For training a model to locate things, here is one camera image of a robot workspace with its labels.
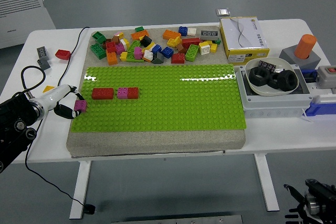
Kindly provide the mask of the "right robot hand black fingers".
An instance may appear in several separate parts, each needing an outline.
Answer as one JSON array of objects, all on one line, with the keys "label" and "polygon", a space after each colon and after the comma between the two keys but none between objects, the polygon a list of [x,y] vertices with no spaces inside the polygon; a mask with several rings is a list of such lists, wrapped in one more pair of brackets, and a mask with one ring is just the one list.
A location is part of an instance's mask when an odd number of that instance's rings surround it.
[{"label": "right robot hand black fingers", "polygon": [[304,195],[294,187],[284,184],[284,188],[299,205],[285,215],[286,223],[335,223],[335,185],[327,185],[315,179],[305,180],[308,191]]}]

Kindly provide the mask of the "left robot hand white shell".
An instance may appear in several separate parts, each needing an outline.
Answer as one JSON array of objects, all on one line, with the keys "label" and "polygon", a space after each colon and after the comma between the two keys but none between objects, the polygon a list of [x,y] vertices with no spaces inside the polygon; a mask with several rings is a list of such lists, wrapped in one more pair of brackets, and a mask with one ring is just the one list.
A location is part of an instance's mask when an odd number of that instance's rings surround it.
[{"label": "left robot hand white shell", "polygon": [[44,113],[43,117],[45,117],[51,110],[53,110],[58,116],[65,119],[72,120],[78,117],[82,113],[81,110],[74,110],[59,103],[60,100],[70,93],[75,94],[79,100],[84,100],[83,96],[79,93],[76,87],[67,84],[63,84],[47,91],[46,94],[40,98],[41,108]]}]

